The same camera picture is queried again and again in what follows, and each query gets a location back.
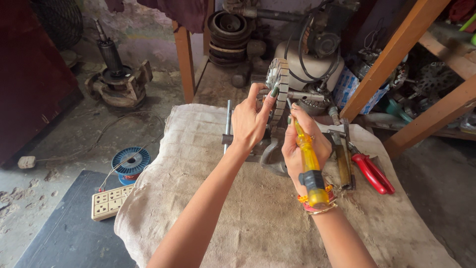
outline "green nail polish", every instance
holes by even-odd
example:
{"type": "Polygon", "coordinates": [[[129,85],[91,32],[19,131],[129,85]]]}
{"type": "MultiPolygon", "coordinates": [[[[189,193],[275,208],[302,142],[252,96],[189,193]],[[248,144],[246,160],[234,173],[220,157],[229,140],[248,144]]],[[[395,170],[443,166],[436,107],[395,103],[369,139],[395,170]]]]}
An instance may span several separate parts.
{"type": "Polygon", "coordinates": [[[278,95],[278,92],[279,92],[279,88],[277,86],[275,86],[273,88],[273,91],[271,91],[271,97],[274,98],[278,95]]]}

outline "pliers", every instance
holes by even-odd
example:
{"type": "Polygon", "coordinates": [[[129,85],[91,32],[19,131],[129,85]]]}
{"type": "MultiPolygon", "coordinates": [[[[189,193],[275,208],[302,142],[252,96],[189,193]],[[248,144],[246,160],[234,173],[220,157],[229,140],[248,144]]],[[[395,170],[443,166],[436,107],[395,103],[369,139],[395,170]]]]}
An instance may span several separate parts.
{"type": "Polygon", "coordinates": [[[352,153],[352,161],[357,163],[364,176],[377,192],[381,195],[391,195],[395,193],[395,189],[390,184],[387,177],[385,177],[382,171],[380,171],[380,169],[370,160],[368,155],[361,153],[351,142],[348,143],[348,149],[352,153]]]}

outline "hand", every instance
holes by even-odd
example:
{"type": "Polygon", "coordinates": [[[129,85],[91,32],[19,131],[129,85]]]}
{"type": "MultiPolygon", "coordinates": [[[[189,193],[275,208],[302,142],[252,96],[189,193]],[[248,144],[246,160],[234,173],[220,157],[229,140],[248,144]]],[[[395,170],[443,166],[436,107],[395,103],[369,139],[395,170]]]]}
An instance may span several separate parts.
{"type": "Polygon", "coordinates": [[[309,136],[314,136],[312,147],[316,153],[317,161],[319,162],[321,170],[324,168],[324,164],[332,152],[332,146],[330,141],[324,137],[321,130],[317,126],[314,119],[312,119],[301,107],[297,104],[292,104],[291,115],[289,116],[291,122],[286,130],[286,136],[284,138],[284,144],[281,148],[281,152],[288,168],[288,174],[293,180],[297,193],[301,196],[307,195],[305,186],[302,186],[299,182],[299,174],[303,173],[301,150],[296,144],[296,138],[298,136],[295,128],[295,120],[299,122],[304,132],[309,136]]]}
{"type": "Polygon", "coordinates": [[[246,150],[251,150],[263,138],[269,113],[278,95],[277,90],[272,90],[259,110],[256,105],[256,96],[259,90],[264,88],[267,87],[262,83],[253,83],[249,89],[248,98],[238,104],[231,115],[233,144],[239,144],[246,150]]]}

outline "wooden table leg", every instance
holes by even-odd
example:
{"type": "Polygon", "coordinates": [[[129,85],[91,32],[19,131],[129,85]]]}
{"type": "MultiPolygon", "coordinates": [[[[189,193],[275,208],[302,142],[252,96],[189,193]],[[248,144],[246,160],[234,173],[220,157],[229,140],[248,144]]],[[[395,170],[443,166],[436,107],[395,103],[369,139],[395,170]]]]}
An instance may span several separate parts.
{"type": "Polygon", "coordinates": [[[476,106],[476,74],[386,140],[390,158],[400,155],[476,106]]]}
{"type": "Polygon", "coordinates": [[[210,50],[210,29],[208,29],[208,17],[215,12],[215,0],[208,0],[207,18],[205,19],[205,28],[203,29],[203,55],[208,55],[210,50]]]}
{"type": "Polygon", "coordinates": [[[340,112],[354,120],[450,0],[418,0],[340,112]]]}
{"type": "Polygon", "coordinates": [[[195,95],[195,73],[193,71],[192,47],[190,45],[190,32],[179,24],[172,21],[174,29],[175,46],[177,47],[178,65],[182,76],[183,95],[185,103],[192,103],[195,95]]]}

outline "power socket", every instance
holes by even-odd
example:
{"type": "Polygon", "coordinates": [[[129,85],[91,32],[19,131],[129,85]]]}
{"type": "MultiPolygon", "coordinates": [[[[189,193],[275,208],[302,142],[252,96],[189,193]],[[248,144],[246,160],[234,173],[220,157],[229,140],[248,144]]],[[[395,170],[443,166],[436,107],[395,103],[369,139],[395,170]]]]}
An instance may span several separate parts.
{"type": "Polygon", "coordinates": [[[91,218],[95,221],[117,215],[134,185],[127,185],[92,195],[91,218]]]}

